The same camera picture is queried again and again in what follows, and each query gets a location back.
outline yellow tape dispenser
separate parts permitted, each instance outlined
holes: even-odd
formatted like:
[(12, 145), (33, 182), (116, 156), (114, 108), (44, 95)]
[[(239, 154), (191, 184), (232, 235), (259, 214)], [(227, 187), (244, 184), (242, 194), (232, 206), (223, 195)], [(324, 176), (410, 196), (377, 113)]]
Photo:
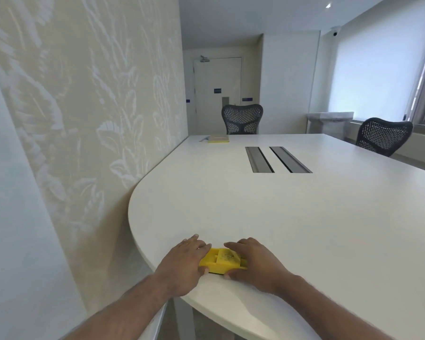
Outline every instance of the yellow tape dispenser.
[(211, 248), (199, 266), (206, 266), (211, 273), (225, 274), (234, 268), (246, 270), (247, 260), (241, 259), (239, 254), (231, 249)]

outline white ceiling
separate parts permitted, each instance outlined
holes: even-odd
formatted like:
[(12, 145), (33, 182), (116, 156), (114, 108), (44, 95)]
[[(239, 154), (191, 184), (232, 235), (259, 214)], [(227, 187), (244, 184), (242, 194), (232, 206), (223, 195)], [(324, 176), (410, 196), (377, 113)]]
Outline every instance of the white ceiling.
[(179, 0), (183, 49), (254, 44), (260, 34), (328, 31), (380, 1)]

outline white door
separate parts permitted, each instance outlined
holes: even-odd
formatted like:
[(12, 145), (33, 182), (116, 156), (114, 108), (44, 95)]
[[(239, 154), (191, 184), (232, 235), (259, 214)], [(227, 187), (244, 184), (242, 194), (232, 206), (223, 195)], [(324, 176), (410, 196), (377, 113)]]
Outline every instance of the white door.
[(194, 68), (197, 132), (224, 135), (227, 129), (222, 119), (222, 107), (241, 104), (241, 58), (195, 61)]

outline notebook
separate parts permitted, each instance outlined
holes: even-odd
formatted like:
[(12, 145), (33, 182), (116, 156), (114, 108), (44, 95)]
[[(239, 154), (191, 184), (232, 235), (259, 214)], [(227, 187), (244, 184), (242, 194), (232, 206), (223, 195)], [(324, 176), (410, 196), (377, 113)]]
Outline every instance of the notebook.
[(208, 137), (208, 143), (228, 143), (230, 139), (228, 135), (210, 135)]

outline office chair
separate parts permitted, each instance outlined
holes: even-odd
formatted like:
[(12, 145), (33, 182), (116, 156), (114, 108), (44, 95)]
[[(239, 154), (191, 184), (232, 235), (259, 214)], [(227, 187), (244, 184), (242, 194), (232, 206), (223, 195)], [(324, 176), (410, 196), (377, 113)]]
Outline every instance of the office chair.
[(263, 108), (259, 104), (225, 105), (222, 108), (222, 118), (227, 127), (227, 135), (256, 135), (262, 116)]
[(370, 118), (360, 126), (356, 145), (390, 157), (408, 140), (412, 130), (410, 121), (391, 122)]

